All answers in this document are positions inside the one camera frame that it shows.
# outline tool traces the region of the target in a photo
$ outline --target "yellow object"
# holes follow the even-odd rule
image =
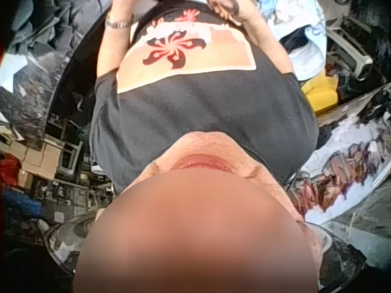
[[[309,100],[313,111],[318,115],[338,103],[338,78],[326,76],[326,70],[307,81],[301,90]]]

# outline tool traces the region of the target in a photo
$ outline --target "dark scrap pile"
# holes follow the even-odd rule
[[[10,25],[12,38],[7,52],[26,55],[37,44],[48,45],[64,56],[70,49],[74,29],[72,19],[90,0],[20,0]]]

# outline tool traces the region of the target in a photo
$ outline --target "black t-shirt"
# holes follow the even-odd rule
[[[90,144],[105,174],[122,190],[181,136],[219,131],[283,184],[318,138],[294,74],[201,5],[152,15],[120,69],[97,79]]]

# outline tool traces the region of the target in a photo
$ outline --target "bracelet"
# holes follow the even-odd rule
[[[111,29],[127,29],[133,24],[133,15],[130,20],[125,21],[111,21],[109,13],[106,15],[105,26],[110,27]]]

